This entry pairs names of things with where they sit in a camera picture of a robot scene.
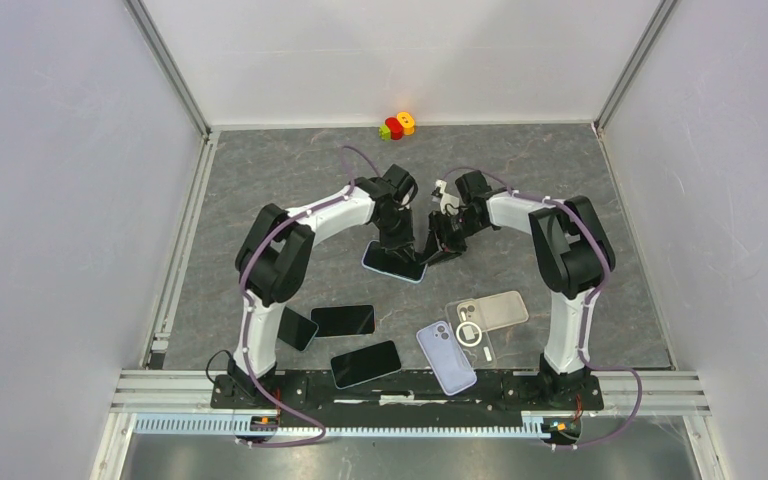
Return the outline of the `clear magsafe phone case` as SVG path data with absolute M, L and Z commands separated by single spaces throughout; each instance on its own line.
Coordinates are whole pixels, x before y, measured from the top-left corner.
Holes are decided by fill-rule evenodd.
M 494 369 L 497 356 L 484 316 L 474 299 L 455 301 L 445 306 L 447 321 L 456 343 L 474 369 Z

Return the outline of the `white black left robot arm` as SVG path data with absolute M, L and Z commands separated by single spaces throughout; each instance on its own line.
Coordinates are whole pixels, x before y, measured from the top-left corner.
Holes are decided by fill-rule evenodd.
M 415 179 L 390 166 L 380 177 L 357 178 L 336 193 L 289 209 L 264 206 L 235 259 L 244 314 L 233 358 L 243 374 L 235 392 L 250 407 L 266 405 L 274 394 L 267 375 L 276 365 L 279 324 L 286 303 L 302 286 L 312 250 L 353 227 L 378 230 L 374 269 L 419 281 L 424 268 L 414 249 L 410 203 Z

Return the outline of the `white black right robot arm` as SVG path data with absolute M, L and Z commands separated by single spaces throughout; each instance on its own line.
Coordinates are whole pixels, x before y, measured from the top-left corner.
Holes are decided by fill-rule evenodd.
M 550 333 L 537 382 L 540 400 L 562 408 L 578 393 L 575 377 L 589 370 L 589 332 L 594 305 L 615 269 L 616 257 L 592 202 L 585 196 L 557 199 L 492 188 L 490 174 L 464 170 L 457 195 L 436 181 L 429 232 L 421 259 L 434 265 L 467 250 L 467 240 L 488 228 L 529 235 L 540 276 L 552 293 Z

